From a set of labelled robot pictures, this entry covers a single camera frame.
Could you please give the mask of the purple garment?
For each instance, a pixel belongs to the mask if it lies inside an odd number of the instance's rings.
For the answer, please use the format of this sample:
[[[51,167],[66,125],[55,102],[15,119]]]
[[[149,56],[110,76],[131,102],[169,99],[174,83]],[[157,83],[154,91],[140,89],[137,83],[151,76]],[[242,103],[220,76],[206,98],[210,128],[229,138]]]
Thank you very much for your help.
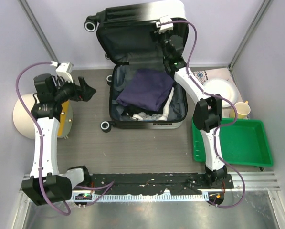
[[[116,101],[122,106],[134,105],[158,111],[169,96],[174,80],[165,72],[138,69]]]

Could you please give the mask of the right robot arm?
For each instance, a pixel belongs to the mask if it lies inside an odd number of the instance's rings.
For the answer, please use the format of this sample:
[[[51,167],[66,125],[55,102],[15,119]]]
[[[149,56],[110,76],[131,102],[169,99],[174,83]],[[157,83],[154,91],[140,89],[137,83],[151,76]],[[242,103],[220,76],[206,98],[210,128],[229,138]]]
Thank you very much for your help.
[[[163,64],[167,74],[185,89],[195,103],[192,120],[204,143],[205,183],[210,188],[217,188],[227,178],[218,129],[222,121],[222,99],[219,94],[207,94],[203,85],[187,68],[182,58],[184,40],[181,36],[170,31],[159,33],[158,42],[162,48]]]

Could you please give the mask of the white towel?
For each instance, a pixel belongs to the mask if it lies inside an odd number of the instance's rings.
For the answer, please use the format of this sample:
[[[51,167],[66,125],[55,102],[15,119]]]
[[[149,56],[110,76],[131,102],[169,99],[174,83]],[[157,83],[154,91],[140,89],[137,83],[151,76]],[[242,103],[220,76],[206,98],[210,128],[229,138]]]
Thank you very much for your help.
[[[169,115],[169,106],[172,101],[173,95],[174,95],[174,87],[172,87],[169,97],[166,101],[166,104],[163,107],[162,117],[159,119],[160,121],[167,121]]]

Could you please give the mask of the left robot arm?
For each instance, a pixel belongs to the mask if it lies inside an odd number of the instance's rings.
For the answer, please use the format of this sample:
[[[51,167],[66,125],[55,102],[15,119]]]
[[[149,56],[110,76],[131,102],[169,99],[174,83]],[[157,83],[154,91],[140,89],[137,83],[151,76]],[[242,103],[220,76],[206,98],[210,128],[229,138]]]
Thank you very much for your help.
[[[62,104],[72,101],[89,101],[96,89],[83,77],[79,84],[64,82],[58,87],[50,74],[34,78],[37,102],[28,113],[35,130],[34,163],[30,178],[22,181],[23,192],[37,206],[69,200],[72,190],[87,190],[91,178],[86,166],[76,166],[60,175],[57,165],[57,138],[60,127]]]

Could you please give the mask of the grey garment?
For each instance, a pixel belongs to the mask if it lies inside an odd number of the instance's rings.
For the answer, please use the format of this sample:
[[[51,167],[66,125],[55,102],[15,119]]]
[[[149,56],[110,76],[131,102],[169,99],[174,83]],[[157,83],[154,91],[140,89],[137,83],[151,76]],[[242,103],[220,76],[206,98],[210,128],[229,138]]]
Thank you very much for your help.
[[[163,114],[148,115],[144,112],[141,112],[138,114],[133,114],[130,119],[134,121],[167,121],[168,118]]]

